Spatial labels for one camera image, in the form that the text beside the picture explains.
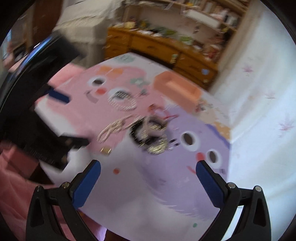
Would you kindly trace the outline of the wooden desk with drawers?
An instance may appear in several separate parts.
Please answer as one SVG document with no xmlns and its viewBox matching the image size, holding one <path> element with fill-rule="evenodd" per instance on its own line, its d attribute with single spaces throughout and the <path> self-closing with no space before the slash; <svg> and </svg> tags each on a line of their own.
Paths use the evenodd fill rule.
<svg viewBox="0 0 296 241">
<path fill-rule="evenodd" d="M 145 35 L 139 30 L 109 27 L 104 46 L 104 59 L 111 59 L 128 52 L 166 66 L 205 90 L 211 87 L 218 74 L 217 64 L 208 60 L 192 46 L 174 39 Z"/>
</svg>

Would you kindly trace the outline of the pink plastic tray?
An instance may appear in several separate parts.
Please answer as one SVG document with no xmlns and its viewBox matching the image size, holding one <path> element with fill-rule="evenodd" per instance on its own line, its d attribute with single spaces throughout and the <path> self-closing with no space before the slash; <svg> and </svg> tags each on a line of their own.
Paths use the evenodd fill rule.
<svg viewBox="0 0 296 241">
<path fill-rule="evenodd" d="M 196 84 L 172 71 L 157 75 L 153 87 L 189 113 L 194 111 L 203 94 Z"/>
</svg>

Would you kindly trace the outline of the wooden wall shelf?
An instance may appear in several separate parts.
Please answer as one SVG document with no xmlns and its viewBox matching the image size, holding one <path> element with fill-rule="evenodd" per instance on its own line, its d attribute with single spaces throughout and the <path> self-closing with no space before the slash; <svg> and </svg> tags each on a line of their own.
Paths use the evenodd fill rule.
<svg viewBox="0 0 296 241">
<path fill-rule="evenodd" d="M 194 33 L 205 26 L 217 33 L 236 33 L 249 1 L 124 1 L 122 21 L 138 21 L 145 9 L 174 13 L 196 23 Z"/>
</svg>

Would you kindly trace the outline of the white floral curtain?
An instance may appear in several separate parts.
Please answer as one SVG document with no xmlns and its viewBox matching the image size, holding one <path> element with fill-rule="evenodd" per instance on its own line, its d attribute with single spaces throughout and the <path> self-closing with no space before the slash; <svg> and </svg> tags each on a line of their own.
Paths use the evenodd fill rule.
<svg viewBox="0 0 296 241">
<path fill-rule="evenodd" d="M 252 3 L 246 21 L 211 93 L 230 113 L 228 180 L 262 187 L 278 240 L 295 216 L 295 43 L 261 2 Z"/>
</svg>

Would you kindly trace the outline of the white lace bed cover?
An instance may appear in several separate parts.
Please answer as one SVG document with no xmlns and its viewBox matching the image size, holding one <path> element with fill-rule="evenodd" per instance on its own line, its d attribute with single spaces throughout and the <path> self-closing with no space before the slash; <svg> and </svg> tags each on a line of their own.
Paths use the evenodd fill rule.
<svg viewBox="0 0 296 241">
<path fill-rule="evenodd" d="M 121 7 L 122 1 L 80 1 L 64 8 L 53 30 L 72 43 L 103 45 Z"/>
</svg>

